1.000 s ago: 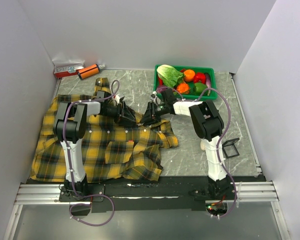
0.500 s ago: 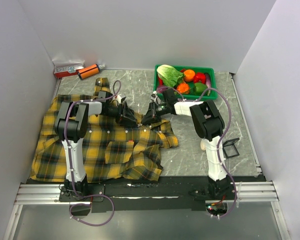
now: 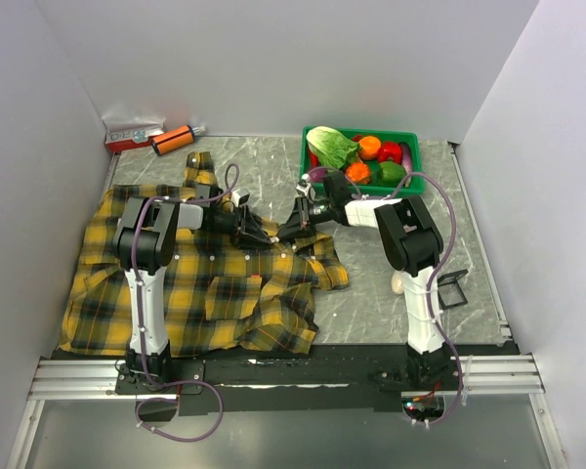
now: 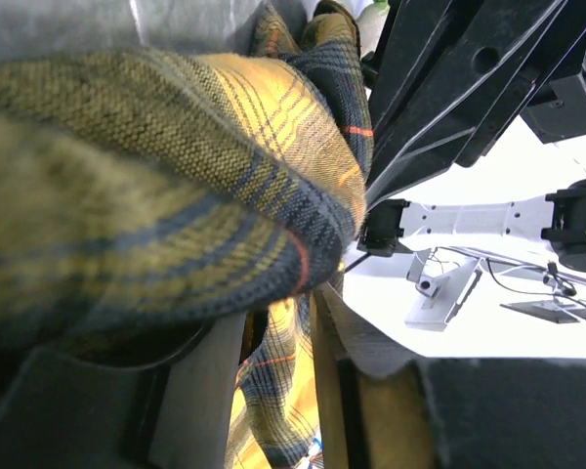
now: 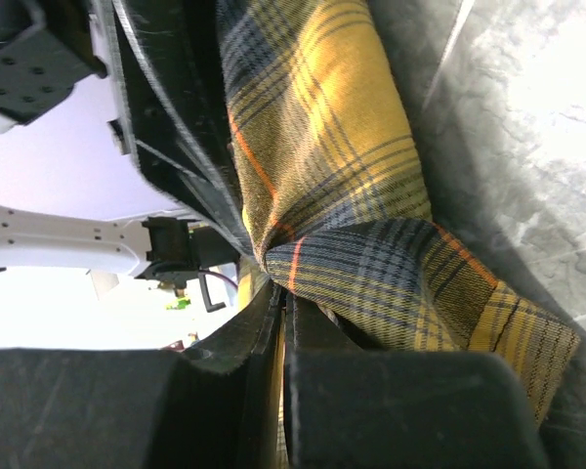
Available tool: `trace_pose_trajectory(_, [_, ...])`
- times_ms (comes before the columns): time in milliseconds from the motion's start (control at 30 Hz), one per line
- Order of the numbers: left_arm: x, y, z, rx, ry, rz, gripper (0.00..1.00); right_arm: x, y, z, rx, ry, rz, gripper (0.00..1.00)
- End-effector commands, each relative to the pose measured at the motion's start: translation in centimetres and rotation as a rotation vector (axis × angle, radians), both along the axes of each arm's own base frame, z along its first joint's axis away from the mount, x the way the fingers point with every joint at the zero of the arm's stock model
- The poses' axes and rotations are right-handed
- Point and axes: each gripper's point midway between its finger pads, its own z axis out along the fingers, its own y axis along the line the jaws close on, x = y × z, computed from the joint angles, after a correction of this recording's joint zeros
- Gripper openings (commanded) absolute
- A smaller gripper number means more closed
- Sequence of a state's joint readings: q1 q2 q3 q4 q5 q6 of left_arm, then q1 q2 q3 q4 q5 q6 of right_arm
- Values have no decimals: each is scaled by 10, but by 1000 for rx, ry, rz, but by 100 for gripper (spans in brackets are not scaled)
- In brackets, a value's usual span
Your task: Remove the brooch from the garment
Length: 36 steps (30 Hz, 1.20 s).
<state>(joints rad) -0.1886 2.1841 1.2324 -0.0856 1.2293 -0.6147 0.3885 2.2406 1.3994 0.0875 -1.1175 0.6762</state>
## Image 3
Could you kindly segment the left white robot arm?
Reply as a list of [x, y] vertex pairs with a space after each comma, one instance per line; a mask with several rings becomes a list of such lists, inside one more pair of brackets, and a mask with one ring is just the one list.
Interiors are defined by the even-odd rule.
[[228, 235], [243, 249], [267, 248], [271, 238], [246, 206], [249, 193], [199, 183], [187, 199], [132, 196], [112, 241], [130, 291], [132, 336], [126, 367], [153, 393], [174, 379], [164, 316], [164, 278], [179, 229]]

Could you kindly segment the yellow plaid shirt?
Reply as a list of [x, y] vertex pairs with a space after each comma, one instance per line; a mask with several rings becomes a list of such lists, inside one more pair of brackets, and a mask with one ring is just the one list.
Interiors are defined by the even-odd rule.
[[[128, 350], [130, 291], [112, 241], [129, 198], [189, 198], [196, 184], [216, 182], [210, 154], [199, 151], [188, 155], [178, 187], [118, 185], [105, 193], [85, 231], [59, 349], [114, 357]], [[318, 332], [314, 291], [349, 284], [328, 234], [240, 250], [224, 234], [179, 230], [174, 254], [164, 276], [163, 304], [176, 358], [236, 346], [305, 354]]]

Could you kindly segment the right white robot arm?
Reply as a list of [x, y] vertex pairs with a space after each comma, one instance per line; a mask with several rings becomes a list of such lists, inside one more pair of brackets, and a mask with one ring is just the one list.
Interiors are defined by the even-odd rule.
[[280, 226], [281, 241], [309, 237], [316, 226], [335, 221], [347, 227], [376, 230], [385, 256], [394, 269], [392, 283], [405, 299], [408, 314], [406, 376], [418, 389], [429, 389], [444, 373], [449, 358], [443, 349], [440, 301], [435, 268], [443, 241], [420, 196], [356, 198], [346, 176], [330, 172], [323, 178], [325, 196], [313, 195], [308, 176], [302, 177], [287, 221]]

